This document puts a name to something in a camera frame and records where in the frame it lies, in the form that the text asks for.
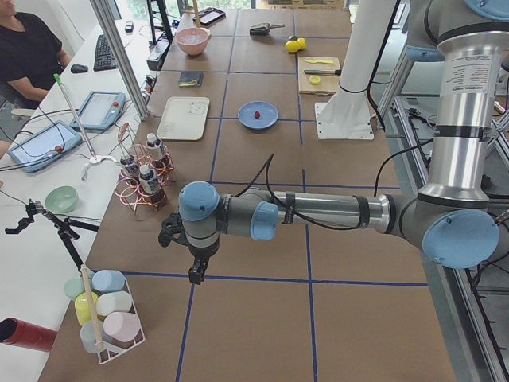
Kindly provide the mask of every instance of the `blue plate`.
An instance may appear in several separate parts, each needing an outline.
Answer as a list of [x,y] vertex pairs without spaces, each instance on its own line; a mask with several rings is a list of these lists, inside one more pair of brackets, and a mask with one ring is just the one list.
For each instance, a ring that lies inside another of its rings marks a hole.
[[278,109],[274,105],[263,101],[249,102],[239,109],[239,121],[250,129],[263,130],[271,127],[278,120]]

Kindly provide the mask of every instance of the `keyboard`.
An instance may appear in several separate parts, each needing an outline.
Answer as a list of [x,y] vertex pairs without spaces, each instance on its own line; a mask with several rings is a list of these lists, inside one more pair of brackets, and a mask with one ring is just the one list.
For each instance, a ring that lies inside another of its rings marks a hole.
[[116,67],[117,63],[106,40],[106,36],[101,34],[97,37],[97,44],[95,45],[94,71],[100,72],[101,70],[110,70]]

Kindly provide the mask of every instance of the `tripod stand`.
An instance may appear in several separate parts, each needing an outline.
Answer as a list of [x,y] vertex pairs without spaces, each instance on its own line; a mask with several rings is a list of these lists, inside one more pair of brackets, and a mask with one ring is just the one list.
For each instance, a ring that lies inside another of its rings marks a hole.
[[57,231],[58,236],[64,243],[64,246],[67,248],[69,255],[71,255],[72,260],[74,261],[74,264],[78,267],[79,271],[81,266],[83,265],[83,261],[81,260],[80,255],[78,255],[78,251],[74,247],[74,244],[72,243],[71,240],[79,239],[80,235],[74,232],[71,229],[71,226],[95,232],[99,230],[99,226],[84,223],[78,220],[73,220],[68,217],[66,217],[64,220],[61,220],[58,217],[56,217],[52,212],[48,211],[47,209],[44,209],[40,201],[34,202],[30,200],[29,203],[25,205],[25,209],[28,217],[23,217],[21,220],[19,220],[16,228],[6,228],[6,234],[7,235],[19,234],[21,231],[27,228],[30,223],[33,223],[35,221],[33,219],[35,215],[37,215],[38,213],[42,213],[42,215],[46,219],[52,221],[55,224],[55,228],[57,228],[58,230]]

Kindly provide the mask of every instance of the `knife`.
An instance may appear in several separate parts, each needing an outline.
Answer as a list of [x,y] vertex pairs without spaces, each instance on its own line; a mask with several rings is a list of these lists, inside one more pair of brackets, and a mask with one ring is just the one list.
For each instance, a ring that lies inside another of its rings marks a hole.
[[317,74],[318,76],[341,76],[341,69],[304,69],[304,74]]

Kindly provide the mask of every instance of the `window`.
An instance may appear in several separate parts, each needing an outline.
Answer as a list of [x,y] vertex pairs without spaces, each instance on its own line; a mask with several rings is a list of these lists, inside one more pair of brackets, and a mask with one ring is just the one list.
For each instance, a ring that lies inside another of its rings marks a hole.
[[[146,0],[116,0],[116,2],[122,18],[148,21]],[[244,9],[251,8],[251,0],[198,0],[200,10],[204,10],[209,6],[221,10]],[[157,4],[154,3],[153,7],[157,9]],[[166,8],[170,22],[171,18],[180,17],[177,0],[166,0]]]

